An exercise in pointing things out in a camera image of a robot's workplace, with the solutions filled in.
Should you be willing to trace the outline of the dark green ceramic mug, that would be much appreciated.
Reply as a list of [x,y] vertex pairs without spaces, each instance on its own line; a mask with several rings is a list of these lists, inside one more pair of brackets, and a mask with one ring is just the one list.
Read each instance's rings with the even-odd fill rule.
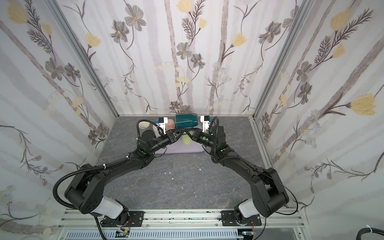
[[195,113],[182,113],[175,115],[175,126],[177,129],[193,128],[199,123],[199,117]]

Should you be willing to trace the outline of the grey ceramic mug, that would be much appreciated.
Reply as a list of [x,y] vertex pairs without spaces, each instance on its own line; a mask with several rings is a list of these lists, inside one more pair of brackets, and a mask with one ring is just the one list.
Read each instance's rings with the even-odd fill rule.
[[149,130],[150,127],[151,127],[151,123],[147,121],[140,121],[139,123],[137,123],[137,128],[140,134],[142,134],[146,130]]

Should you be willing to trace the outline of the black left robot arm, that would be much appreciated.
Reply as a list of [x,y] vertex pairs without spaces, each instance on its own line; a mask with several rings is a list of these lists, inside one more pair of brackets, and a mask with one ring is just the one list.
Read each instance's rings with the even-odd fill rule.
[[104,196],[105,186],[125,174],[147,167],[154,160],[156,151],[176,143],[183,133],[184,130],[168,130],[157,137],[153,131],[144,131],[138,137],[136,149],[123,159],[95,167],[81,167],[65,191],[69,208],[82,214],[99,214],[116,219],[125,207]]

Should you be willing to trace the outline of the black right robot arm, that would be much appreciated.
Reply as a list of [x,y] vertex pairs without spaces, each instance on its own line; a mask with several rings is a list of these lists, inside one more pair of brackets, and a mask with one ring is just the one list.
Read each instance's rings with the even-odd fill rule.
[[185,129],[185,133],[195,142],[209,147],[215,164],[227,167],[250,185],[252,198],[235,207],[243,219],[255,215],[269,217],[289,203],[290,198],[276,170],[264,169],[242,158],[226,141],[224,127],[214,126],[207,133],[200,129]]

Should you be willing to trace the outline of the light green ceramic mug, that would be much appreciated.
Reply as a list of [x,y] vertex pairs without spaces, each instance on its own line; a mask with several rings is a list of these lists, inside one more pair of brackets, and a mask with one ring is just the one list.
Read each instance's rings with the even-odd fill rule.
[[184,145],[190,145],[192,142],[193,142],[193,141],[192,141],[192,139],[190,138],[189,135],[187,135],[187,134],[183,134],[183,135],[182,135],[182,143],[183,143]]

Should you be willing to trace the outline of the pink ceramic mug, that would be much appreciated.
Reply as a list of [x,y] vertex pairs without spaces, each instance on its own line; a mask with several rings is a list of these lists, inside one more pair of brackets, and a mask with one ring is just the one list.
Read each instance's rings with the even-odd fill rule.
[[176,123],[173,119],[168,118],[166,123],[166,131],[176,129]]

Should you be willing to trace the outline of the white ceramic mug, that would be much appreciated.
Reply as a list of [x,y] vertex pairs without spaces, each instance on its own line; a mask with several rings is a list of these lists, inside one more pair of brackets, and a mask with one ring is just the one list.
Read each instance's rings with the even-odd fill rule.
[[157,138],[161,136],[161,132],[159,131],[157,124],[153,125],[153,132]]

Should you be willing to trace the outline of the lilac plastic tray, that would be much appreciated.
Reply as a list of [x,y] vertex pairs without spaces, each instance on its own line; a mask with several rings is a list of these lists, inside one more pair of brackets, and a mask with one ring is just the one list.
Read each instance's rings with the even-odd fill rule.
[[180,138],[176,143],[156,151],[155,154],[161,155],[164,153],[165,154],[200,153],[203,151],[204,149],[201,144],[193,141],[190,145],[184,145],[182,143],[182,138]]

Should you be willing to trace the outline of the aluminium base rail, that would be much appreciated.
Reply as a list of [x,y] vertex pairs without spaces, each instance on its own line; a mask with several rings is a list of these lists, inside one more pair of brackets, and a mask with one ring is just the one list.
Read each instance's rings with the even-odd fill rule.
[[268,218],[237,222],[232,209],[134,210],[124,227],[107,227],[100,217],[67,210],[55,240],[308,240],[300,214],[281,209]]

